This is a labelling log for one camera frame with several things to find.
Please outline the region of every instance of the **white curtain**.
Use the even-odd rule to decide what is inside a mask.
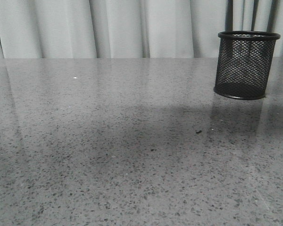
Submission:
[[[283,56],[283,0],[0,0],[0,58],[217,57],[224,30]]]

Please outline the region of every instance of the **black mesh pen holder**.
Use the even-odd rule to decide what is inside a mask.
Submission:
[[[265,97],[277,33],[220,32],[214,91],[222,96],[254,100]]]

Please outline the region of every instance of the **granite countertop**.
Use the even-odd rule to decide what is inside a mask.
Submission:
[[[283,226],[283,57],[0,60],[0,226]]]

